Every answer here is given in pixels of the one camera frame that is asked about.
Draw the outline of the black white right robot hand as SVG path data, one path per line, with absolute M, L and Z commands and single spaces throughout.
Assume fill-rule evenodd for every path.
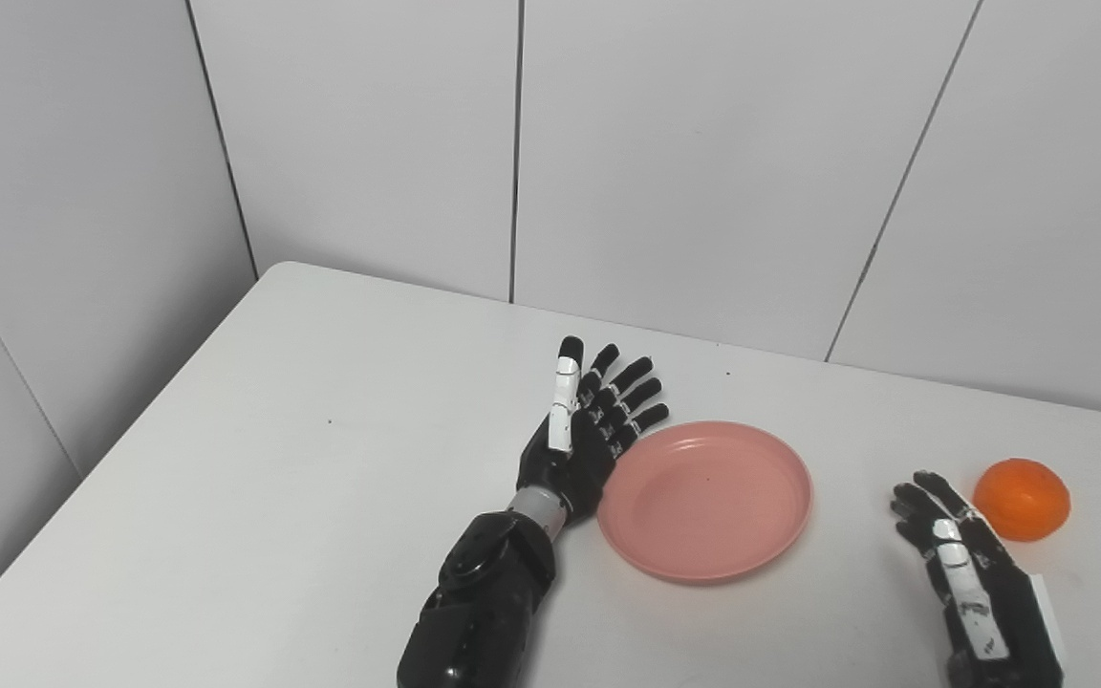
M 896 531 L 942 607 L 951 687 L 1061 687 L 1065 649 L 1042 576 L 1026 574 L 984 515 L 942 476 L 896 484 Z

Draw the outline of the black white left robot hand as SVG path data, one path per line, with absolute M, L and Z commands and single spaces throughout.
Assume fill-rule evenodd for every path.
M 517 489 L 556 496 L 567 524 L 593 517 L 617 459 L 669 417 L 654 361 L 639 357 L 612 375 L 618 356 L 617 346 L 607 345 L 585 365 L 584 341 L 562 340 L 550 412 L 520 457 Z

